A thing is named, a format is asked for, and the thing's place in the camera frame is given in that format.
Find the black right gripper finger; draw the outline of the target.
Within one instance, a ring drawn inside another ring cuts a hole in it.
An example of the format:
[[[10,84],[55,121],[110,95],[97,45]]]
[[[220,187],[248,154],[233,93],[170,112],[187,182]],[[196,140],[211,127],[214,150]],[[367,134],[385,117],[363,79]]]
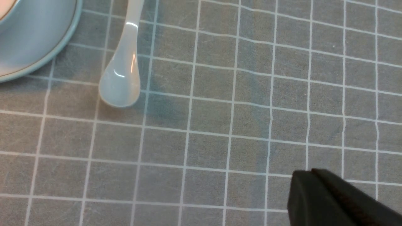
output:
[[[402,216],[326,169],[292,173],[291,226],[400,226]]]

